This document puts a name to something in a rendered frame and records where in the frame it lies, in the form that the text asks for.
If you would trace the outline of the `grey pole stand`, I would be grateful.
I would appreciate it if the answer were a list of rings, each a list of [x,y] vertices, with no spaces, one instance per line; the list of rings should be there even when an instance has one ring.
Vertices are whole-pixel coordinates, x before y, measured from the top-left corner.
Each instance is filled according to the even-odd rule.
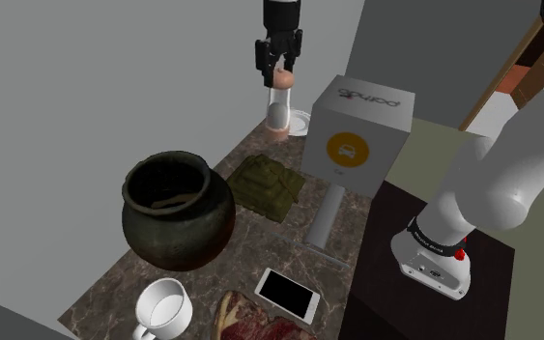
[[[310,224],[308,232],[303,241],[293,241],[280,234],[277,234],[276,232],[272,232],[272,235],[280,240],[287,241],[292,245],[317,254],[342,268],[348,269],[350,267],[348,264],[323,252],[329,239],[329,234],[340,208],[344,193],[344,187],[333,183],[329,184],[322,203],[320,204],[319,209],[316,211],[313,221]]]

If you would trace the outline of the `dark robot stand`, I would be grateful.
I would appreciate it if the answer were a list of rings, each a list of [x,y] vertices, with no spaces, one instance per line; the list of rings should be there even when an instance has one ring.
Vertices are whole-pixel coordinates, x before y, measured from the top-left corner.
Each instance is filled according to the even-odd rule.
[[[505,340],[514,248],[473,231],[468,293],[453,300],[404,275],[391,238],[424,201],[390,183],[373,198],[337,340]]]

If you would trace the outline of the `olive green folded cloth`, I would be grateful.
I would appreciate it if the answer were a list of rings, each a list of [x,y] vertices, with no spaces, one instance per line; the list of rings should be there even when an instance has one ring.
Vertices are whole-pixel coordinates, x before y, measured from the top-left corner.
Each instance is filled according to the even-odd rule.
[[[235,202],[265,218],[282,223],[299,202],[305,178],[263,154],[248,156],[227,179]]]

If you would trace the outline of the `white box with yellow circle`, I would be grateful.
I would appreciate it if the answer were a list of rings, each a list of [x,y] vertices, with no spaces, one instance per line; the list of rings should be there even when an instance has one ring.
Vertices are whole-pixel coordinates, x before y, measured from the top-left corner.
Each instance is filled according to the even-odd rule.
[[[408,139],[415,94],[337,75],[311,109],[301,171],[374,197]]]

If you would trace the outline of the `raw red steak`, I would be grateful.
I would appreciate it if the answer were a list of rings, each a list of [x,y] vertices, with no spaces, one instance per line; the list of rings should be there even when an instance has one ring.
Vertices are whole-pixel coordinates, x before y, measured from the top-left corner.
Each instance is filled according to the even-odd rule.
[[[318,339],[287,318],[271,318],[255,301],[230,290],[217,304],[210,340]]]

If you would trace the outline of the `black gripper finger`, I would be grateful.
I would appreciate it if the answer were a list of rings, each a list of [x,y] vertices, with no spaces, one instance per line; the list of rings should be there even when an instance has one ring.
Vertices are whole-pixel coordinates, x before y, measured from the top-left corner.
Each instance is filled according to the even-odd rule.
[[[272,39],[274,31],[268,31],[264,40],[255,42],[255,67],[264,79],[264,85],[268,88],[273,86],[273,68],[275,66],[272,54]]]
[[[297,29],[289,32],[284,39],[285,49],[283,53],[283,67],[286,71],[292,71],[297,58],[301,56],[302,36],[302,29]]]

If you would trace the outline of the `brown wooden door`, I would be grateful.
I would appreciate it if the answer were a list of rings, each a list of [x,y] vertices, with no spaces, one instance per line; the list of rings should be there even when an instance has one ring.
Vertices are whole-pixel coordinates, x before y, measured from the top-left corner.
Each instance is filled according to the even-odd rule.
[[[544,23],[539,16],[493,78],[470,114],[458,127],[467,130],[495,93],[506,94],[515,107],[524,107],[544,87]]]

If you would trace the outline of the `dark round clay pot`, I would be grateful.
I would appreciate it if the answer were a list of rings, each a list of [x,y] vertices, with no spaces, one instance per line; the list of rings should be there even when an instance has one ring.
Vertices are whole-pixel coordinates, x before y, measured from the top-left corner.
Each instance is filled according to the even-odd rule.
[[[125,239],[157,268],[201,268],[232,236],[232,191],[201,156],[169,151],[147,157],[127,174],[122,196]]]

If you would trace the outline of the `white smartphone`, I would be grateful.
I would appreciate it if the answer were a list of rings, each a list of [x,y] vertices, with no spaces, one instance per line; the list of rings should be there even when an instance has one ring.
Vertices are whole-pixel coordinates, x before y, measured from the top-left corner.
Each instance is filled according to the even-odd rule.
[[[254,293],[307,325],[311,325],[321,300],[319,293],[266,268]]]

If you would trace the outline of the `white mug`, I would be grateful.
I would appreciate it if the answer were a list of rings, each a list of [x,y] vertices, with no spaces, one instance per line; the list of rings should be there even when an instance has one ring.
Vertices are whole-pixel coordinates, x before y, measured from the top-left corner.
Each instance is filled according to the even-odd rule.
[[[161,278],[147,286],[135,305],[132,340],[175,340],[192,318],[191,300],[182,283]]]

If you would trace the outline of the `white plate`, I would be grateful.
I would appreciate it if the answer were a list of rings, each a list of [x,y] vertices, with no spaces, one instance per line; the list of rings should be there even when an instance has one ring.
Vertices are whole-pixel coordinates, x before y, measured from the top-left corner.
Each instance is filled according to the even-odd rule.
[[[290,136],[306,136],[310,124],[310,114],[302,110],[292,108],[290,110]]]

